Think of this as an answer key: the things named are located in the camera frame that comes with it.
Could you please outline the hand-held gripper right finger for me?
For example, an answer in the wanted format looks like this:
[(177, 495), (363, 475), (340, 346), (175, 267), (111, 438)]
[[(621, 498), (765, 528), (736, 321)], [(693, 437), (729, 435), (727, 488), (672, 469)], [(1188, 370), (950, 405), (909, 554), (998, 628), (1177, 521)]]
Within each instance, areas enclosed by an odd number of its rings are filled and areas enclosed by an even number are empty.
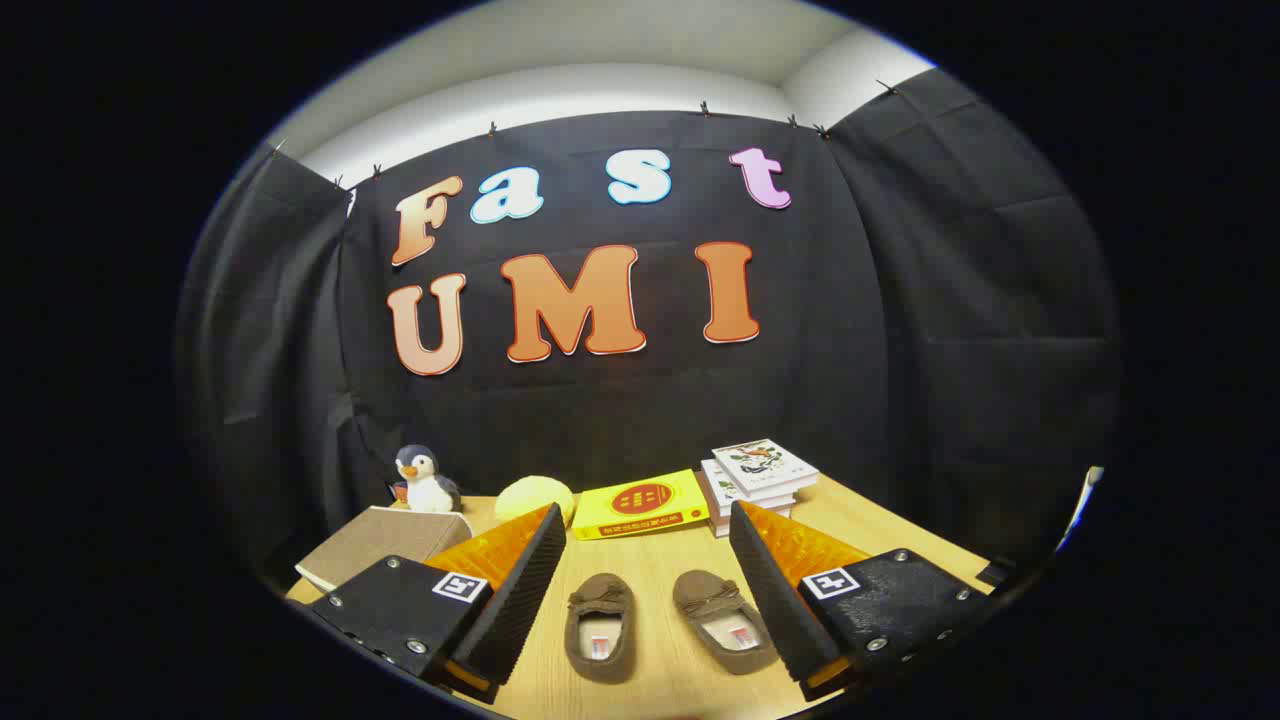
[(986, 620), (991, 598), (910, 548), (870, 555), (755, 503), (730, 544), (805, 700), (906, 675)]

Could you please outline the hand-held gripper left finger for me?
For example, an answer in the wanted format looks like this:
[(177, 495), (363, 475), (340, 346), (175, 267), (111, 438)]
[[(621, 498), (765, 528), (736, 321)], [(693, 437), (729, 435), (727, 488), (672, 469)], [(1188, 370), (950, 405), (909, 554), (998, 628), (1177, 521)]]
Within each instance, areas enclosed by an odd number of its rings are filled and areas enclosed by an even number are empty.
[(547, 503), (425, 561), (388, 553), (308, 603), (308, 620), (419, 684), (492, 703), (566, 546)]

